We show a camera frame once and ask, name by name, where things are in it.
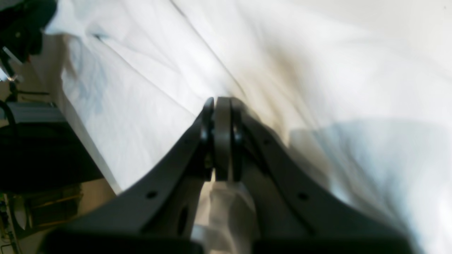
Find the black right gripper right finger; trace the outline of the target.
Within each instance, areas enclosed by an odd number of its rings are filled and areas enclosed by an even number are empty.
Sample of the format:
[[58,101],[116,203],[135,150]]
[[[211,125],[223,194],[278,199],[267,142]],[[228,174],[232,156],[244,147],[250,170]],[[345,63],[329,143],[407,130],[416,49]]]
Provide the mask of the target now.
[[233,161],[253,198],[259,237],[253,254],[411,254],[404,235],[353,209],[292,160],[237,98],[231,99]]

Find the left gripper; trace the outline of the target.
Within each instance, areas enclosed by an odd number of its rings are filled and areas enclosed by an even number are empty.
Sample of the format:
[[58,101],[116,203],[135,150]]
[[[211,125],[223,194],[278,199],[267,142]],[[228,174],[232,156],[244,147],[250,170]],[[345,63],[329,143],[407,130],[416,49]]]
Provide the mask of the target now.
[[57,10],[55,0],[24,0],[1,10],[1,49],[23,63],[42,49],[42,33]]

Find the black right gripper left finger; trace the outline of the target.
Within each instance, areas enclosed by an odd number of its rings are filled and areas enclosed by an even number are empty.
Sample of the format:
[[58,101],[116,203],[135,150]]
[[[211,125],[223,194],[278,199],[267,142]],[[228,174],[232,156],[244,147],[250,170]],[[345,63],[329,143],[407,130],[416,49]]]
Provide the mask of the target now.
[[209,98],[163,159],[104,206],[49,233],[41,254],[203,254],[191,240],[200,191],[212,174],[214,128],[231,125],[230,99]]

